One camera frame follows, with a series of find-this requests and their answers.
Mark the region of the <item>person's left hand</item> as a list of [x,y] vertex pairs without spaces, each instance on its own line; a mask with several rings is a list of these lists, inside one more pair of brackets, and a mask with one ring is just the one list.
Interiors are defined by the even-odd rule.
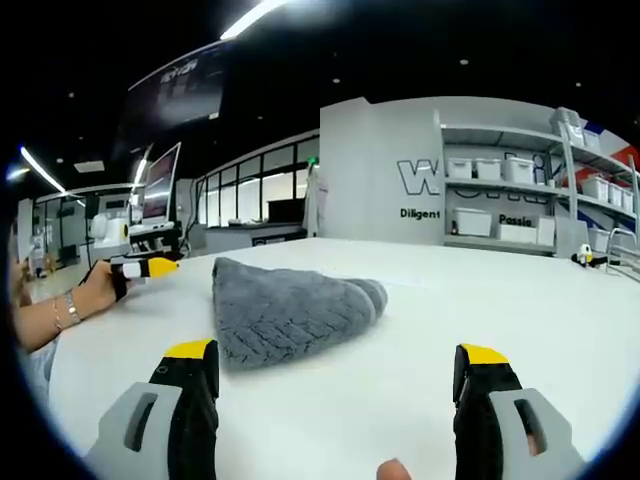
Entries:
[[109,262],[97,261],[85,281],[72,289],[71,297],[81,320],[86,320],[116,303]]

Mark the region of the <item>person's right hand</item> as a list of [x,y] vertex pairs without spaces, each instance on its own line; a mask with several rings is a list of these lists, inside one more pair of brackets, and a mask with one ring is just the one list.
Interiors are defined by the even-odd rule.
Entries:
[[412,477],[404,464],[397,458],[381,463],[376,471],[377,480],[411,480]]

